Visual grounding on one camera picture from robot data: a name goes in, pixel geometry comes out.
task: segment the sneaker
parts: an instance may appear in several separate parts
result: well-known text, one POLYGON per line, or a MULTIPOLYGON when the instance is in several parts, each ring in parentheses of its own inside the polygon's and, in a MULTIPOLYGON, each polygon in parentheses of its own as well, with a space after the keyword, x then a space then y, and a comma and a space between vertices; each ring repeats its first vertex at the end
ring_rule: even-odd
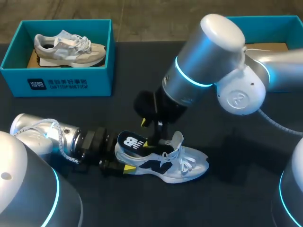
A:
POLYGON ((91 67, 100 63, 106 55, 106 47, 92 44, 87 37, 61 31, 57 36, 35 36, 35 51, 39 65, 46 67, 91 67))
POLYGON ((132 156, 129 152, 125 152, 118 142, 115 146, 115 155, 119 162, 137 168, 131 174, 153 174, 166 183, 182 183, 200 177, 209 168, 207 155, 199 150, 182 146, 183 140, 182 133, 177 131, 172 140, 165 142, 166 145, 173 147, 172 152, 163 152, 162 155, 151 153, 145 157, 132 156))

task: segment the shoe sole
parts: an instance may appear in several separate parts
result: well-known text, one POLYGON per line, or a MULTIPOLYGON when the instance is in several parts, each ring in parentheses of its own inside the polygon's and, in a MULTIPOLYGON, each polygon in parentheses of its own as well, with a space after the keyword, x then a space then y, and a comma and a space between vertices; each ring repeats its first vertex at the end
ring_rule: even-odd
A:
MULTIPOLYGON (((125 161, 123 161, 123 160, 121 160, 121 159, 119 159, 117 157, 116 150, 115 150, 115 156, 116 156, 116 158, 117 158, 117 160, 119 162, 127 164, 125 161)), ((208 168, 204 172, 202 172, 202 173, 200 173, 198 175, 195 175, 195 176, 192 176, 192 177, 188 177, 188 178, 181 178, 181 179, 179 179, 179 178, 171 178, 171 177, 168 177, 168 176, 164 176, 164 175, 162 175, 162 174, 160 174, 158 172, 152 171, 151 169, 143 169, 143 168, 140 168, 140 167, 136 167, 136 171, 135 172, 131 172, 129 174, 131 174, 131 175, 152 174, 152 175, 155 175, 155 176, 159 177, 162 181, 164 181, 166 183, 184 183, 184 182, 187 182, 187 181, 194 180, 194 179, 196 179, 198 177, 201 177, 207 170, 208 170, 208 168)))
POLYGON ((70 67, 73 67, 73 68, 88 68, 88 67, 92 67, 92 66, 98 65, 104 59, 105 59, 105 57, 102 58, 102 59, 98 59, 96 61, 90 62, 90 63, 78 64, 78 63, 74 63, 74 62, 70 62, 70 61, 65 61, 65 60, 55 60, 55 59, 40 58, 39 65, 41 67, 70 66, 70 67))

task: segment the gray floor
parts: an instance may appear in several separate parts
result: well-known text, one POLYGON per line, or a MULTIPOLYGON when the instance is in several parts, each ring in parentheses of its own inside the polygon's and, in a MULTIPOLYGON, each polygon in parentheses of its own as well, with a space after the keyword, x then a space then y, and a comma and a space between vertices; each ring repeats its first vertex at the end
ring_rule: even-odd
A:
POLYGON ((0 43, 21 20, 72 18, 111 18, 117 41, 186 40, 208 13, 303 18, 303 0, 0 0, 0 43))

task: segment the shoelace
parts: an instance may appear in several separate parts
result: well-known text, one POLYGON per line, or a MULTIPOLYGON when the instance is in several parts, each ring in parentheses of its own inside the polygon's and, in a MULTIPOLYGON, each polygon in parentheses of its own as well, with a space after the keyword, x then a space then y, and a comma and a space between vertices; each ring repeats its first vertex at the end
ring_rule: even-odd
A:
POLYGON ((86 37, 81 37, 80 35, 74 35, 77 37, 76 44, 74 46, 70 46, 69 48, 75 48, 77 47, 78 50, 76 53, 83 51, 83 52, 90 52, 91 50, 91 41, 86 37))
POLYGON ((182 174, 186 174, 188 171, 192 170, 193 168, 195 168, 196 166, 196 160, 192 157, 184 157, 182 156, 182 153, 184 153, 184 148, 180 147, 179 151, 176 152, 175 155, 169 157, 168 154, 166 152, 163 152, 162 157, 165 158, 165 162, 169 162, 175 158, 177 158, 178 156, 178 160, 180 163, 180 170, 182 172, 182 174))

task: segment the blue shoe box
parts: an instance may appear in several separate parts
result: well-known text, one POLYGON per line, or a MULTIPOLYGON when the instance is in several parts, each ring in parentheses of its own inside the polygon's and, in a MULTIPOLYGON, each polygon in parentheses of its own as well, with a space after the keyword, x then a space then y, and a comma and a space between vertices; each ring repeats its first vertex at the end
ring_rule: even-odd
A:
POLYGON ((110 96, 115 41, 110 19, 21 21, 0 67, 15 97, 110 96), (107 47, 104 67, 27 68, 36 34, 55 36, 62 30, 86 36, 107 47))
POLYGON ((303 23, 298 16, 228 17, 244 33, 246 44, 285 43, 303 48, 303 23))

